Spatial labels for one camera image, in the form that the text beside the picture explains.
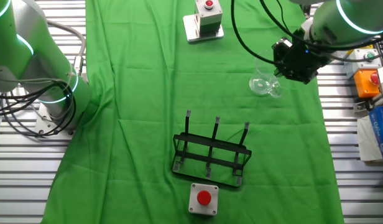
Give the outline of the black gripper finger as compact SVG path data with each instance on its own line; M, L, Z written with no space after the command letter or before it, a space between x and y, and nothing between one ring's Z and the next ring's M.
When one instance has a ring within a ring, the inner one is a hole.
M284 65L275 65L274 75L278 77L286 77L288 75L288 67Z
M293 43L291 43L288 38L281 38L272 46L274 58L284 58L285 54L292 48L292 46Z

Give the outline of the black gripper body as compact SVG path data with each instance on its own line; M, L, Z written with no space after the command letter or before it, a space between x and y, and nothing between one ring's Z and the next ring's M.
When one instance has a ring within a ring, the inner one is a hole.
M312 53L308 47L301 43L292 43L289 40L283 40L285 53L281 62L287 64L281 74L289 80L310 83L317 75L317 70L323 65L323 57Z

